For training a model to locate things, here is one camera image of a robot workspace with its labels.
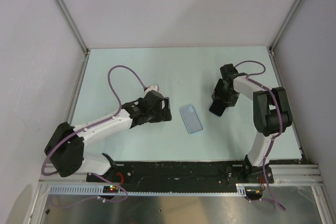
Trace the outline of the dark blue smartphone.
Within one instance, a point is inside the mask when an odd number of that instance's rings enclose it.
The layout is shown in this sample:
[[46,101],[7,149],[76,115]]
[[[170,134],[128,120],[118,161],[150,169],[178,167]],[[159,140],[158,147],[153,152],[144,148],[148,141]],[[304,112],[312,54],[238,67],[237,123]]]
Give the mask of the dark blue smartphone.
[[221,117],[225,111],[225,109],[227,108],[226,103],[220,99],[216,99],[213,101],[213,103],[211,104],[209,111],[216,115]]

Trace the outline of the translucent blue phone case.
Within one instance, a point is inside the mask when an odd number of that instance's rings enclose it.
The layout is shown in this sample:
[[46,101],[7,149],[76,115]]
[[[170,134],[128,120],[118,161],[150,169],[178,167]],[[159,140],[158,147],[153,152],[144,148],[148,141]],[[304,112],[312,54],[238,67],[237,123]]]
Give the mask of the translucent blue phone case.
[[192,104],[180,107],[180,115],[189,134],[195,134],[203,130],[203,126]]

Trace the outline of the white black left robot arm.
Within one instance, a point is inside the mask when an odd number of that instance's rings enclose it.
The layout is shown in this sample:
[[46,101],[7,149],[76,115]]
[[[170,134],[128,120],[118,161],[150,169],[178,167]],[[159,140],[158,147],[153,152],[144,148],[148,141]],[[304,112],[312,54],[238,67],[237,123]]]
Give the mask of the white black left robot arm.
[[171,119],[169,98],[150,90],[144,97],[121,105],[119,110],[95,122],[77,126],[59,124],[45,147],[45,154],[60,177],[91,173],[109,182],[117,174],[113,159],[106,153],[90,154],[86,148],[109,135]]

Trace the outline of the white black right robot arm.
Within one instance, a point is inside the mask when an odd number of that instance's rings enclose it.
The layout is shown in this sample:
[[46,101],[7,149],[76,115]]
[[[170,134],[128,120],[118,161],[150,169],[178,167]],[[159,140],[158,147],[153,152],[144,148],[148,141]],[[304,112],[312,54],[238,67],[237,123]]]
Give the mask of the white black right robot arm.
[[292,113],[285,88],[268,88],[253,80],[249,74],[239,72],[233,64],[220,68],[221,78],[212,94],[209,111],[222,116],[225,109],[234,107],[240,95],[253,103],[253,123],[257,130],[253,146],[241,167],[225,168],[230,184],[269,182],[269,154],[278,138],[292,125]]

